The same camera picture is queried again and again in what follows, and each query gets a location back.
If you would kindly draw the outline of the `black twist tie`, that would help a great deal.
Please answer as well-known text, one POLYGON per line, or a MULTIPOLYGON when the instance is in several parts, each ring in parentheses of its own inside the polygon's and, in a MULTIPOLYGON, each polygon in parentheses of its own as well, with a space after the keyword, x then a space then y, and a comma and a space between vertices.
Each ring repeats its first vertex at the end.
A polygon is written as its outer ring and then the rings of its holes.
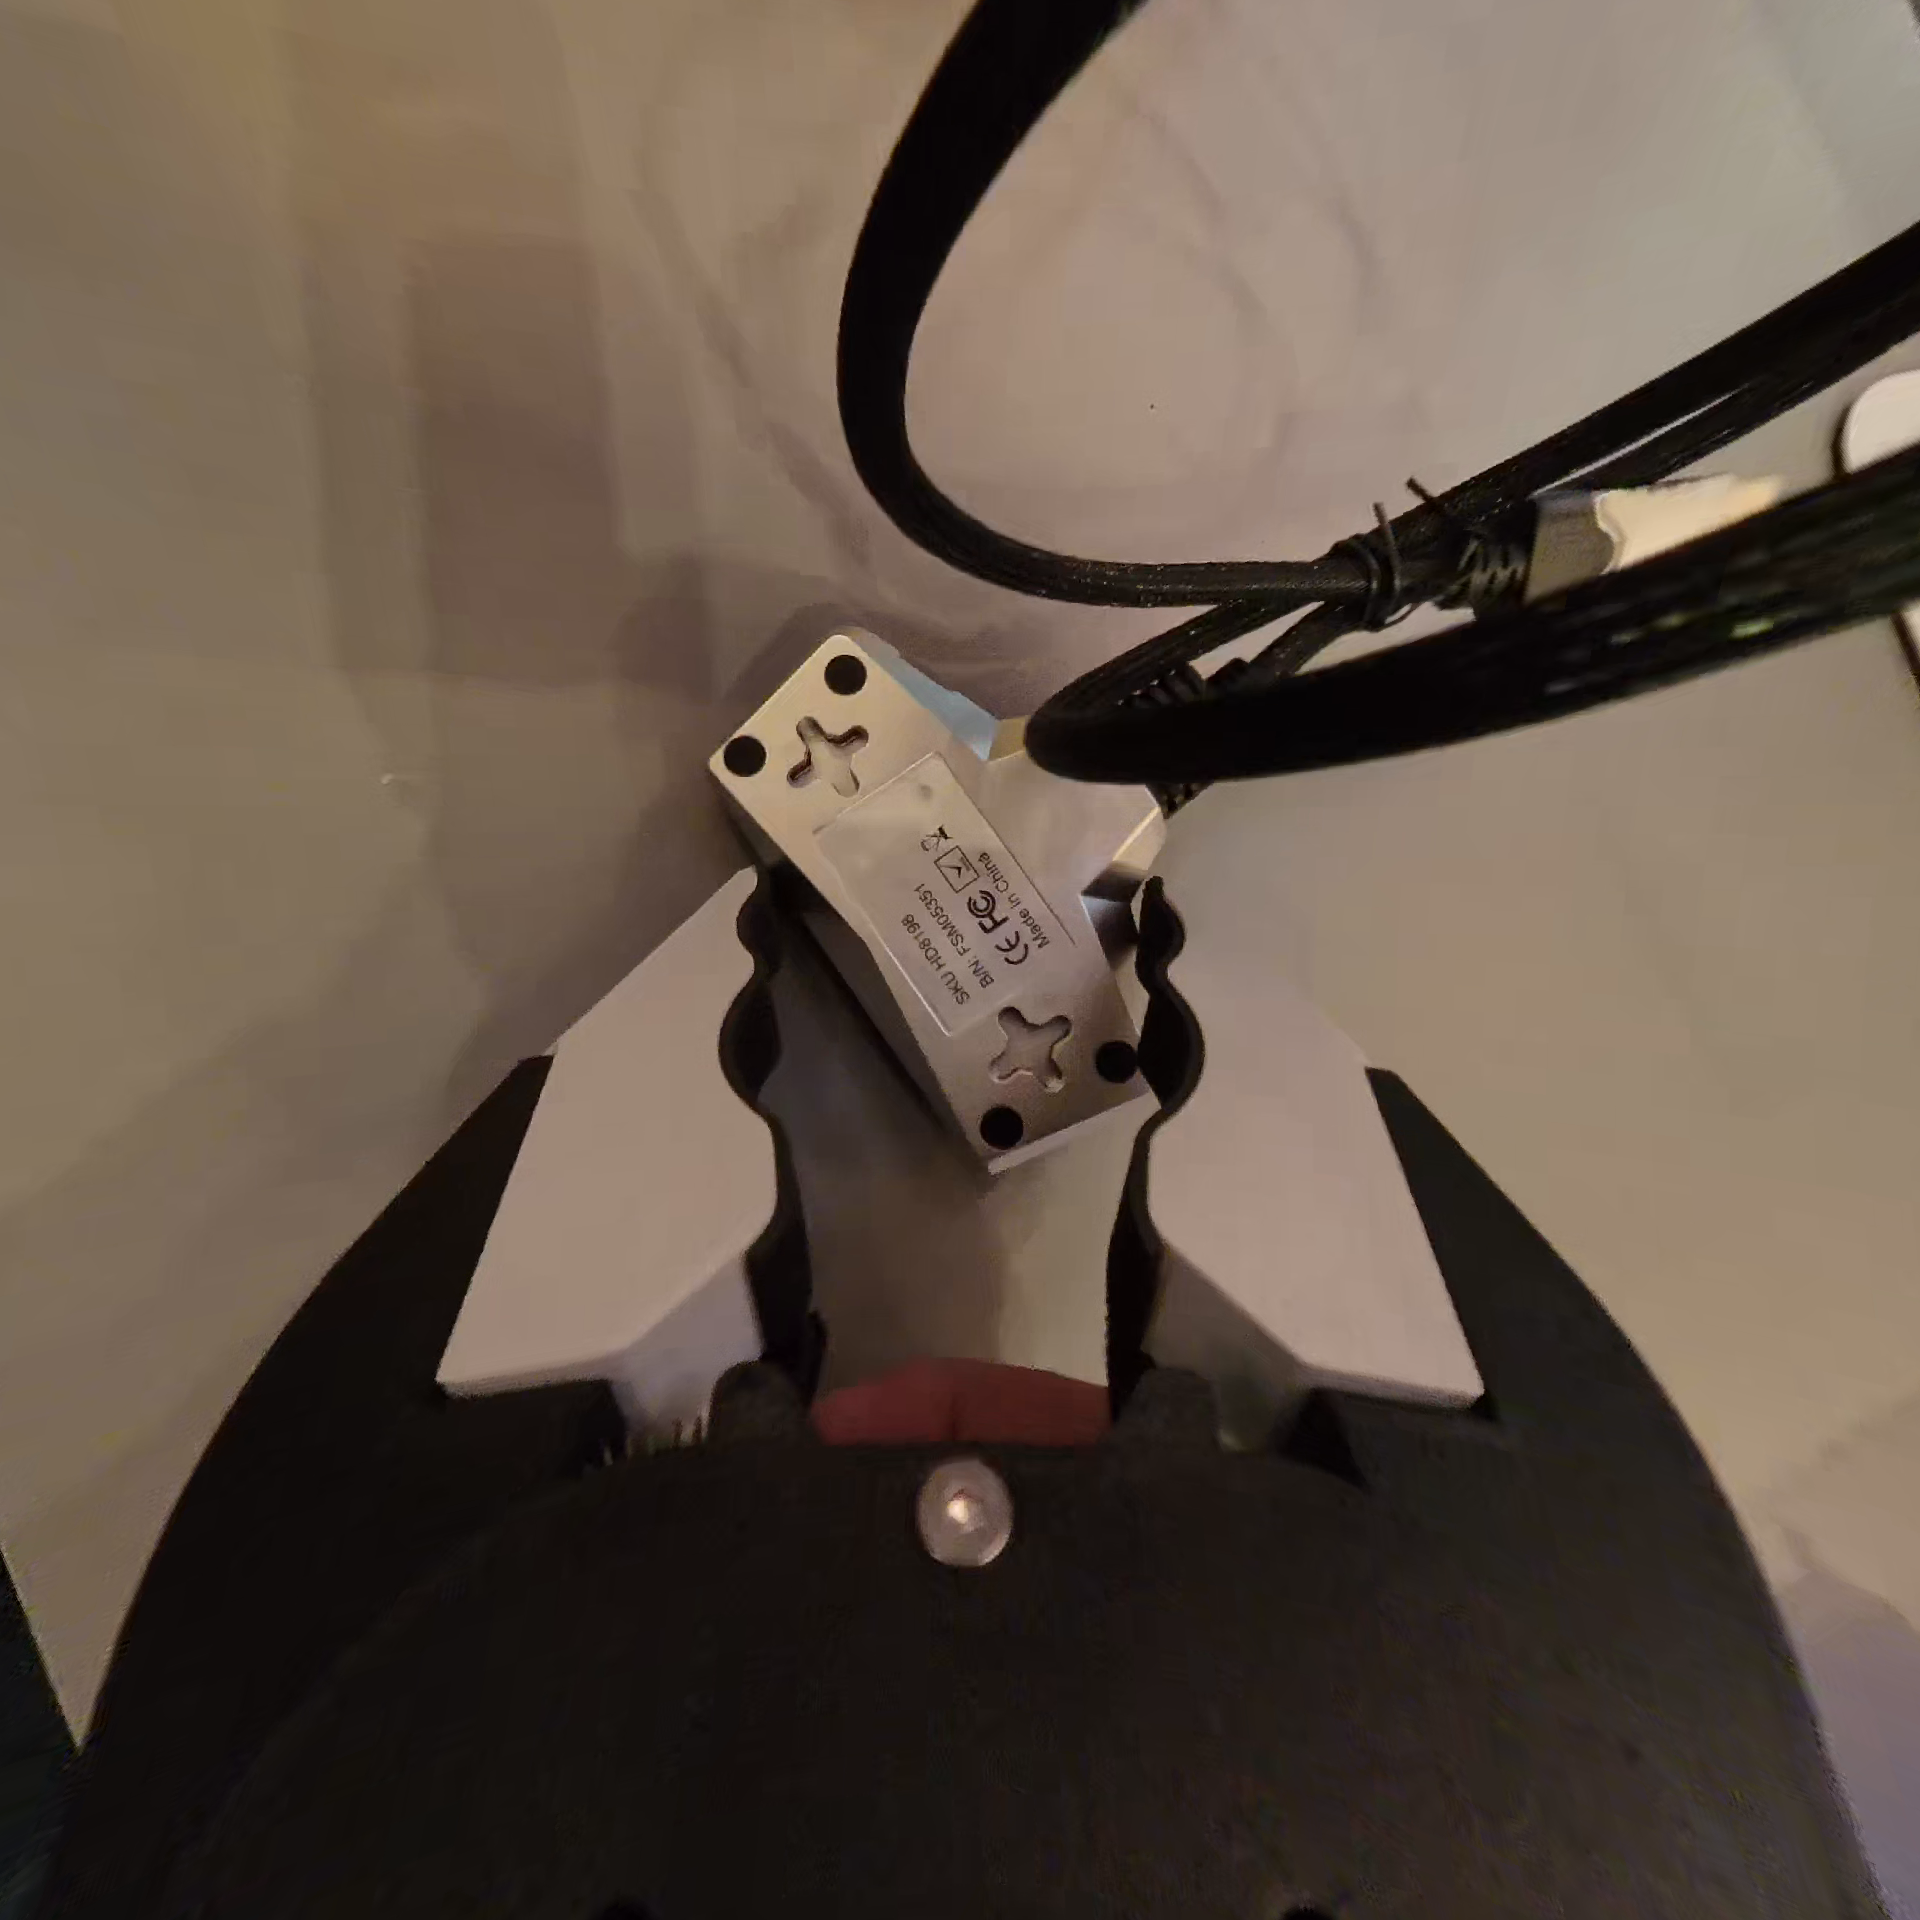
POLYGON ((1475 609, 1480 564, 1499 544, 1493 528, 1449 507, 1416 479, 1405 479, 1403 489, 1425 515, 1416 528, 1426 538, 1425 557, 1412 564, 1410 536, 1401 536, 1382 502, 1372 504, 1372 530, 1351 541, 1364 574, 1357 622, 1368 633, 1384 633, 1425 607, 1475 609))

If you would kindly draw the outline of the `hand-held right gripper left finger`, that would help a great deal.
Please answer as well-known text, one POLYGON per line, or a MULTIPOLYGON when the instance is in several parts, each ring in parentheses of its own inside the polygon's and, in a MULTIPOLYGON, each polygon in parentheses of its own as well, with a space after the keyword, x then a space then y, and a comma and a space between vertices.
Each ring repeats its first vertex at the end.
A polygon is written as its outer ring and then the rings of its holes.
POLYGON ((439 1384, 598 1381, 644 1438, 703 1424, 716 1383, 764 1362, 800 1404, 824 1329, 780 1061, 770 879, 727 879, 545 1055, 439 1384))

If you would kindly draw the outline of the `silver HDMI switch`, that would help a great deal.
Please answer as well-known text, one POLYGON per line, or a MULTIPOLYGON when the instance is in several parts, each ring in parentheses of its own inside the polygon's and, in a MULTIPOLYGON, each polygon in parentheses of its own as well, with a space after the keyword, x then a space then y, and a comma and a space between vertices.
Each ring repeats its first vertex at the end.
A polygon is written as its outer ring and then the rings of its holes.
POLYGON ((833 627, 708 762, 832 969, 990 1172, 1154 1108, 1121 973, 1165 811, 1141 785, 1046 773, 1023 729, 833 627))

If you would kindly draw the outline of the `white folding stand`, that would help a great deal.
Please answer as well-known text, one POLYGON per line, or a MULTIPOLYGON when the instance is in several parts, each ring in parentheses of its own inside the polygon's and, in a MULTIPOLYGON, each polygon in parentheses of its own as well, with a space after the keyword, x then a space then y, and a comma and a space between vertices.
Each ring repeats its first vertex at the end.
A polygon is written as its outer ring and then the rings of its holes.
POLYGON ((1917 368, 1884 373, 1847 406, 1837 422, 1837 476, 1917 446, 1917 380, 1917 368))

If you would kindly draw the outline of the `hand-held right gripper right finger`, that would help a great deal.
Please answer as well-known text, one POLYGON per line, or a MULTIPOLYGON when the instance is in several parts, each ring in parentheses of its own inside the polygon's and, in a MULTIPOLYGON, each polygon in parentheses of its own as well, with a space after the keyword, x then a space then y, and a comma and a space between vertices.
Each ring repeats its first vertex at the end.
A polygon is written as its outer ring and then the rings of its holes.
POLYGON ((1135 1136, 1107 1244, 1107 1390, 1197 1376, 1260 1450, 1330 1390, 1464 1409, 1480 1375, 1362 1048, 1164 879, 1136 906, 1135 1136))

